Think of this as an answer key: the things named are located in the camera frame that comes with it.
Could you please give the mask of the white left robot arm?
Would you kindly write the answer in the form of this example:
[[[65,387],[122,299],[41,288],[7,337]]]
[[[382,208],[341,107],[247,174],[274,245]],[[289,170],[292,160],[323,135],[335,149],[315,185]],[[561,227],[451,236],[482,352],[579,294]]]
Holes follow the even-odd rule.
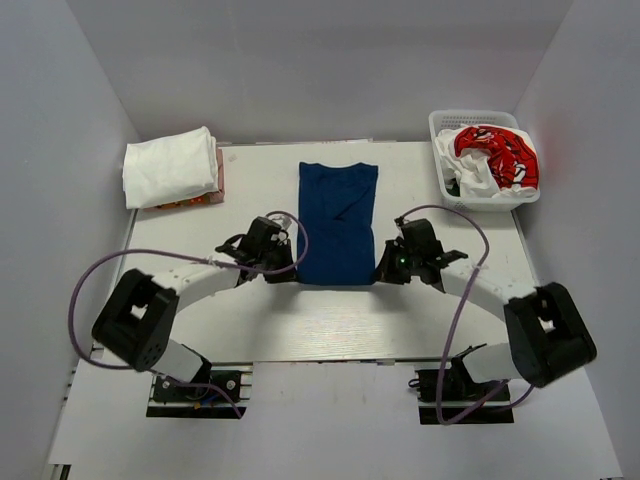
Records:
[[[305,255],[292,258],[288,229],[298,222],[289,213],[270,212],[207,258],[184,256],[185,265],[155,275],[126,271],[93,325],[93,339],[128,368],[164,377],[188,398],[202,398],[211,387],[212,363],[171,339],[178,313],[258,276],[270,283],[294,281]]]

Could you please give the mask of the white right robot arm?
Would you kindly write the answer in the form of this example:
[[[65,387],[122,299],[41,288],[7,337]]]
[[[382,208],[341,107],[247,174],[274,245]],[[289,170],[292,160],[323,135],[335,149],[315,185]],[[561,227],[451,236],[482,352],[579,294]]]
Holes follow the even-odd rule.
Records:
[[[534,286],[495,273],[459,250],[447,251],[426,219],[395,221],[374,279],[404,285],[417,278],[501,320],[503,343],[471,347],[452,361],[453,390],[472,399],[488,382],[524,380],[543,388],[591,363],[597,347],[569,290],[560,283]]]

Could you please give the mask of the blue Mickey t-shirt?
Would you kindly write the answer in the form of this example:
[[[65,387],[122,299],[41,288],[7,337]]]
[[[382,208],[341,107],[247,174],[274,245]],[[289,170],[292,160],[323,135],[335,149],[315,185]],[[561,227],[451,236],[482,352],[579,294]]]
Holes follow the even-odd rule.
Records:
[[[372,230],[379,170],[357,163],[328,167],[299,164],[298,213],[307,234],[297,247],[307,255],[298,281],[321,287],[363,287],[373,280]]]

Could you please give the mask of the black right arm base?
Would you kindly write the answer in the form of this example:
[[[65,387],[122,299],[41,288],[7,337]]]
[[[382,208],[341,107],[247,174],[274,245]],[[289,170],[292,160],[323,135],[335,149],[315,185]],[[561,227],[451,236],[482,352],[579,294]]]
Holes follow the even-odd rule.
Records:
[[[436,369],[416,370],[415,375],[408,381],[408,388],[417,394],[418,413],[421,425],[438,425],[436,414]],[[456,383],[453,375],[446,370],[442,392],[442,415],[449,419],[460,414],[464,409],[472,406],[495,387],[496,382],[473,385],[469,388]],[[502,389],[491,399],[484,402],[478,409],[459,421],[462,425],[513,424],[514,415],[508,405],[511,403],[509,388]]]

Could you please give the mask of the white t-shirt with red print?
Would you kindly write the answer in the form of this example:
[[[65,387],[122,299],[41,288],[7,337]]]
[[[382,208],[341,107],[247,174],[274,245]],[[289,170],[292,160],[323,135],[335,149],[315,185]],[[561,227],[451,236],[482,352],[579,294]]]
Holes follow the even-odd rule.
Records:
[[[539,191],[539,162],[530,136],[490,124],[445,129],[433,141],[444,185],[460,198],[530,198]]]

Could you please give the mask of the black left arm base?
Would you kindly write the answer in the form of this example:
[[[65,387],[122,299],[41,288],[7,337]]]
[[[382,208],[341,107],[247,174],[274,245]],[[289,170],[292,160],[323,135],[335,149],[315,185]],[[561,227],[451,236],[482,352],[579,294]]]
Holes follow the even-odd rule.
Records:
[[[164,376],[152,382],[148,418],[235,419],[245,413],[253,385],[252,364],[216,364],[207,387],[178,386]]]

